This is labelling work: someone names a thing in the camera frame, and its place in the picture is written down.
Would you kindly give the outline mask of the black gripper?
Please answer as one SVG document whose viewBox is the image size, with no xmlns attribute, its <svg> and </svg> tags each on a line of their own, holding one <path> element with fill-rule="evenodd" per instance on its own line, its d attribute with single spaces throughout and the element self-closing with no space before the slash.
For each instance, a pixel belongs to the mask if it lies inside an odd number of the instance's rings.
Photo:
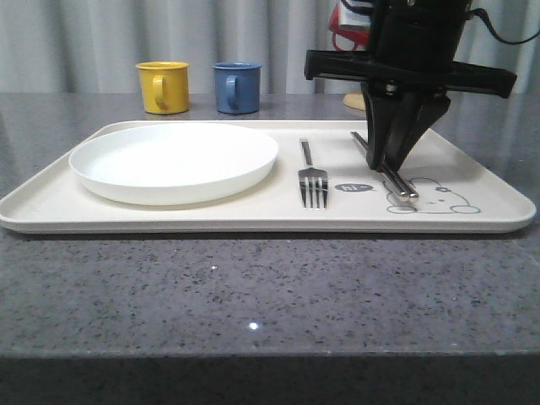
<svg viewBox="0 0 540 405">
<path fill-rule="evenodd" d="M 416 142 L 447 111 L 445 93 L 388 93 L 444 89 L 507 98 L 516 75 L 454 59 L 469 17 L 468 1 L 376 1 L 364 51 L 306 53 L 306 79 L 379 83 L 362 85 L 368 123 L 367 163 L 398 171 Z"/>
</svg>

